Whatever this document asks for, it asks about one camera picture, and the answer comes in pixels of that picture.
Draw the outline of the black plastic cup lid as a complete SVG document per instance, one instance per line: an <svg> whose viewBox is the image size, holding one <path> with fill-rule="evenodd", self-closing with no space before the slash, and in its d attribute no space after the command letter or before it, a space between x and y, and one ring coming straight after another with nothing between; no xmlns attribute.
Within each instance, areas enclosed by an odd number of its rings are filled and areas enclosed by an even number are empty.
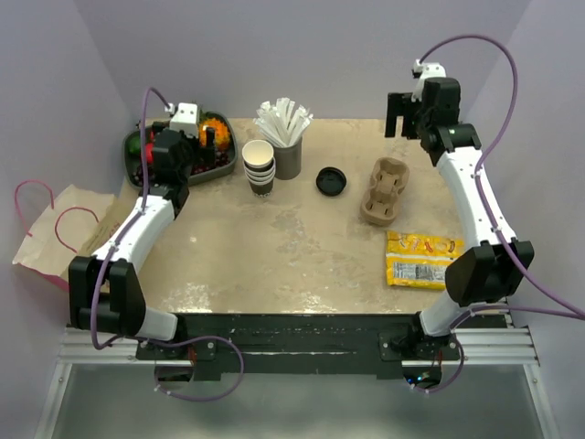
<svg viewBox="0 0 585 439"><path fill-rule="evenodd" d="M336 197L346 188L346 175L336 167L327 166L319 171L315 184L322 195Z"/></svg>

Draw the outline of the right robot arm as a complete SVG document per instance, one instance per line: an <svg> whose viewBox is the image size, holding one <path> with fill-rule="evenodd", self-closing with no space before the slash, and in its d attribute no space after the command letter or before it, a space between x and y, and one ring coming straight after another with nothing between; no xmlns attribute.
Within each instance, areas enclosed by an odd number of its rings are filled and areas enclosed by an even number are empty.
<svg viewBox="0 0 585 439"><path fill-rule="evenodd" d="M463 225L464 253L446 269L445 291L419 314L420 329L407 337L409 353L428 359L439 337L474 305L494 304L513 295L534 259L530 241L507 224L484 168L474 126L459 119L461 87L453 78L423 81L420 97L388 95L385 136L418 140L454 199Z"/></svg>

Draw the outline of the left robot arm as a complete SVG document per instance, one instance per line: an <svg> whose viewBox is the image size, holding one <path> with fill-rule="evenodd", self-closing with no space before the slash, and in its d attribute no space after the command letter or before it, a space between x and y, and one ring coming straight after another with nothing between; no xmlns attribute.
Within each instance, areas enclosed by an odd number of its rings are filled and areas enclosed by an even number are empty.
<svg viewBox="0 0 585 439"><path fill-rule="evenodd" d="M96 349L121 337L153 340L170 359L183 357L189 336L179 317L146 305L138 279L159 235L178 216L188 198L188 178L198 150L185 134L152 127L156 180L143 183L141 196L121 227L90 256L69 264L70 323L90 331Z"/></svg>

